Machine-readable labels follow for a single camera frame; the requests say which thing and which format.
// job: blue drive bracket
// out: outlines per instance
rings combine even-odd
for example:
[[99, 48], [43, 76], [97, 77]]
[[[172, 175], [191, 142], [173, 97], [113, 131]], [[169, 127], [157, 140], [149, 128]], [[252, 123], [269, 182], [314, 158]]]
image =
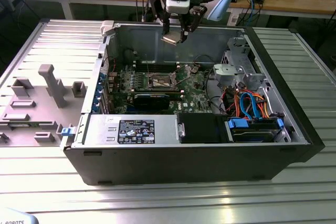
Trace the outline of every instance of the blue drive bracket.
[[236, 128], [236, 127], [248, 128], [248, 123], [246, 119], [230, 119], [228, 121], [228, 124], [229, 124], [230, 129]]

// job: metal worktable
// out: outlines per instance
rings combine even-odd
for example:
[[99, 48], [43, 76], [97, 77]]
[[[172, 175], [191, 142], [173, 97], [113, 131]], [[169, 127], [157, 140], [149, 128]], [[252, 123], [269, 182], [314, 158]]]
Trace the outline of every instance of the metal worktable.
[[[20, 77], [30, 74], [18, 69], [34, 68], [27, 62], [61, 61], [55, 50], [50, 50], [56, 41], [71, 37], [73, 43], [66, 44], [68, 49], [96, 53], [102, 39], [100, 24], [64, 20], [40, 23], [0, 79], [0, 108], [8, 103], [8, 85], [18, 72]], [[290, 165], [272, 181], [88, 186], [59, 147], [2, 147], [2, 205], [30, 212], [42, 224], [335, 223], [335, 77], [298, 34], [266, 28], [256, 28], [255, 32], [326, 145], [307, 163]], [[93, 64], [91, 53], [74, 53], [62, 62]], [[56, 77], [73, 77], [71, 72], [76, 71], [73, 79], [85, 82], [81, 71], [90, 71], [78, 69], [76, 64], [65, 63], [63, 67], [67, 69]]]

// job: blue latch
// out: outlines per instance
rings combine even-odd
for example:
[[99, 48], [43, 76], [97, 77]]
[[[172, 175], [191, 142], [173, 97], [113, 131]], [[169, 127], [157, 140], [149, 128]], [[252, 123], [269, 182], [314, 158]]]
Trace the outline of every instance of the blue latch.
[[74, 136], [76, 133], [77, 127], [68, 127], [63, 128], [61, 131], [62, 136]]
[[238, 119], [238, 118], [230, 119], [228, 124], [229, 124], [230, 129], [236, 128], [236, 127], [248, 128], [248, 123], [246, 119]]
[[91, 110], [93, 111], [93, 112], [98, 112], [98, 110], [99, 110], [99, 107], [98, 106], [95, 106], [95, 105], [93, 105], [92, 107], [91, 107]]
[[99, 73], [99, 78], [100, 78], [101, 80], [105, 80], [105, 78], [106, 78], [106, 74], [104, 74], [104, 73]]
[[279, 127], [280, 127], [281, 129], [285, 126], [284, 123], [283, 123], [283, 120], [282, 120], [282, 119], [278, 118], [278, 119], [277, 119], [277, 122], [278, 122]]
[[98, 91], [102, 91], [102, 89], [103, 89], [103, 86], [102, 86], [102, 85], [97, 85], [97, 86], [96, 86], [96, 90], [98, 90]]

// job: blue cable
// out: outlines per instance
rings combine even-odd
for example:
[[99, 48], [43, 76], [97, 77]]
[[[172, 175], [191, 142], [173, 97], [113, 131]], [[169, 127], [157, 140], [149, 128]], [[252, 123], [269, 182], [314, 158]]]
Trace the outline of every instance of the blue cable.
[[254, 3], [253, 3], [253, 0], [251, 0], [251, 6], [252, 6], [252, 10], [251, 10], [250, 16], [248, 17], [246, 26], [248, 26], [248, 24], [250, 23], [251, 18], [252, 18], [252, 14], [253, 14], [253, 11], [254, 11]]
[[256, 118], [261, 118], [260, 114], [259, 114], [259, 111], [257, 109], [257, 102], [256, 102], [256, 99], [254, 98], [254, 96], [250, 93], [243, 93], [241, 96], [240, 96], [240, 101], [239, 101], [239, 105], [240, 105], [240, 109], [242, 110], [242, 112], [250, 119], [252, 120], [252, 116], [250, 116], [246, 111], [245, 111], [245, 108], [244, 108], [244, 97], [249, 95], [250, 98], [251, 98], [251, 103], [252, 103], [252, 108], [253, 108], [253, 113], [254, 113], [254, 116]]

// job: workshop floor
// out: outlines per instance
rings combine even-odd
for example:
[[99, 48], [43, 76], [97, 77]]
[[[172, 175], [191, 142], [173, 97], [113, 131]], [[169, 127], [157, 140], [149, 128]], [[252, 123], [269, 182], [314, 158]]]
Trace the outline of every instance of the workshop floor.
[[[28, 2], [28, 5], [33, 8], [41, 18], [64, 18], [60, 4], [50, 2]], [[76, 19], [106, 19], [106, 14], [104, 14], [103, 7], [101, 5], [72, 4], [72, 10]], [[113, 20], [135, 21], [134, 13], [134, 7], [108, 6], [107, 17]], [[208, 21], [205, 21], [204, 23], [225, 25], [227, 19], [228, 14], [220, 23]], [[261, 15], [257, 26], [265, 26], [267, 20], [267, 16]], [[37, 23], [38, 20], [26, 6], [23, 6], [22, 2], [17, 4], [16, 10], [12, 14], [7, 14], [2, 18], [0, 14], [0, 74], [8, 66], [8, 63], [11, 62], [13, 57], [28, 38], [30, 34], [30, 28], [34, 28]], [[310, 18], [293, 19], [279, 16], [273, 16], [268, 21], [268, 27], [286, 28], [288, 24], [289, 27], [295, 28], [313, 48], [318, 38], [319, 28], [322, 27], [323, 21]], [[318, 52], [318, 55], [327, 64], [327, 66], [331, 68], [331, 70], [335, 68], [335, 66], [333, 66], [333, 64], [330, 62], [330, 56], [336, 54], [335, 41], [336, 32], [329, 36]]]

